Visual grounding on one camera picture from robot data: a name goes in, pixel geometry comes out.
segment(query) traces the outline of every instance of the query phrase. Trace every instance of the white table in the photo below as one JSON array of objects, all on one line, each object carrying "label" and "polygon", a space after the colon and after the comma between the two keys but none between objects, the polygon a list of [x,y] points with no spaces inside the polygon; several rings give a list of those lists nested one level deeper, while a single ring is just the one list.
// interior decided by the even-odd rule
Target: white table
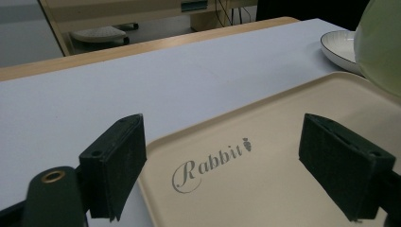
[{"label": "white table", "polygon": [[[0,209],[123,116],[144,115],[149,143],[341,70],[320,48],[339,29],[316,19],[0,82]],[[137,185],[120,222],[89,225],[151,226]]]}]

